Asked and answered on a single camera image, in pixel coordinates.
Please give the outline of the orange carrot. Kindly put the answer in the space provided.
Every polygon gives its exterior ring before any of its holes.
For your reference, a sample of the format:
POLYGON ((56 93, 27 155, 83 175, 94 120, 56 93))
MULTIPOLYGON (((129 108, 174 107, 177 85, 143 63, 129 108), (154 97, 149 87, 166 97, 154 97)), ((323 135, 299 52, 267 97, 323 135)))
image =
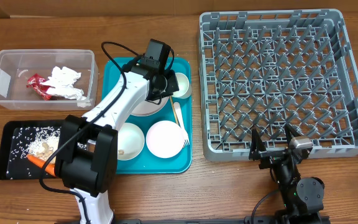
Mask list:
MULTIPOLYGON (((36 166, 38 166, 39 168, 42 168, 43 165, 45 164, 45 161, 39 159, 38 157, 35 157, 31 154, 27 155, 27 159, 29 161, 31 161, 31 163, 35 164, 36 166)), ((55 165, 54 164, 48 164, 47 167, 45 168, 45 171, 52 175, 53 177, 55 176, 55 165)))

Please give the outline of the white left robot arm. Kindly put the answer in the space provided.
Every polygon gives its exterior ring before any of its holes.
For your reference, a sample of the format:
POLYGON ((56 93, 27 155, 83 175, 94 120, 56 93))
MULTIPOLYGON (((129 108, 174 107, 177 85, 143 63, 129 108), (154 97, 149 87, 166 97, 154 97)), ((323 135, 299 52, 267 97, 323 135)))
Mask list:
POLYGON ((178 90, 173 61, 168 44, 150 39, 145 53, 118 66, 119 81, 97 106, 65 118, 52 154, 54 174, 62 193, 75 196, 80 223, 114 223, 107 191, 116 175, 118 131, 141 102, 159 103, 178 90))

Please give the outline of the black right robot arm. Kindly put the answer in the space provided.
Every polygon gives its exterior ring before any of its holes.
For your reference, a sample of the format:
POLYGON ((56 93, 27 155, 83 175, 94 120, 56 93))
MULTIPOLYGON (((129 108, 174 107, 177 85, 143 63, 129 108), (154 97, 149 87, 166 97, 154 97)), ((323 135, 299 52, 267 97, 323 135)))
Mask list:
POLYGON ((317 177, 302 178, 297 165, 309 157, 313 149, 312 140, 298 133, 290 124, 284 126, 287 147, 281 151, 266 150, 256 129, 252 130, 249 159, 259 161, 260 169, 268 169, 278 189, 259 200, 245 223, 329 223, 329 217, 322 217, 324 209, 324 182, 317 177), (256 211, 269 197, 280 193, 284 209, 273 216, 258 217, 256 211))

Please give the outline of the white bowl with food scraps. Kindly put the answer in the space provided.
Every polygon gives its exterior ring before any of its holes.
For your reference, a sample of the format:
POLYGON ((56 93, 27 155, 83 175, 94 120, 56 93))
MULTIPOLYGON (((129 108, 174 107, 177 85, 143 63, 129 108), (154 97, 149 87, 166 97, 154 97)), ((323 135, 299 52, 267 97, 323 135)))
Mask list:
POLYGON ((142 130, 132 123, 124 123, 118 132, 117 159, 128 161, 143 150, 145 137, 142 130))

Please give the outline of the white tissue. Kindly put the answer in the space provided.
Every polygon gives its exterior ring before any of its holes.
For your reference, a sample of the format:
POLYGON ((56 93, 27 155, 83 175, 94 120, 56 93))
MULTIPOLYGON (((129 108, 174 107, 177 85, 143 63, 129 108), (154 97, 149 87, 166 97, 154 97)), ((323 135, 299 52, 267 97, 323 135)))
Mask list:
POLYGON ((81 72, 55 66, 51 75, 40 82, 42 99, 61 108, 86 108, 90 103, 80 80, 81 72))

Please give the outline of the white plastic cup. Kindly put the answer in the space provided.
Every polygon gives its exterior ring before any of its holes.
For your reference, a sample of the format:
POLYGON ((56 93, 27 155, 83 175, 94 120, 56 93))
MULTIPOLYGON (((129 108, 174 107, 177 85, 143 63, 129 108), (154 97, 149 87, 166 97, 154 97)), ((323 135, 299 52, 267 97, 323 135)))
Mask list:
POLYGON ((176 73, 179 90, 173 93, 174 98, 185 99, 192 94, 191 83, 189 78, 183 73, 176 73))

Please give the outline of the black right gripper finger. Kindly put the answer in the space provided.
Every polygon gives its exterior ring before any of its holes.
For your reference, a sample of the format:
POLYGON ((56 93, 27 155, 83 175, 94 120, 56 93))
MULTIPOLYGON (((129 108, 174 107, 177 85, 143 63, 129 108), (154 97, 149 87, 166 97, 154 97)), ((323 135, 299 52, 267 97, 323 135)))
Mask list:
POLYGON ((301 136, 289 123, 284 125, 285 135, 287 139, 287 143, 290 143, 292 138, 301 136))
POLYGON ((249 160, 259 160, 262 153, 266 151, 265 144, 261 140, 258 131, 254 128, 252 130, 252 140, 250 145, 249 160))

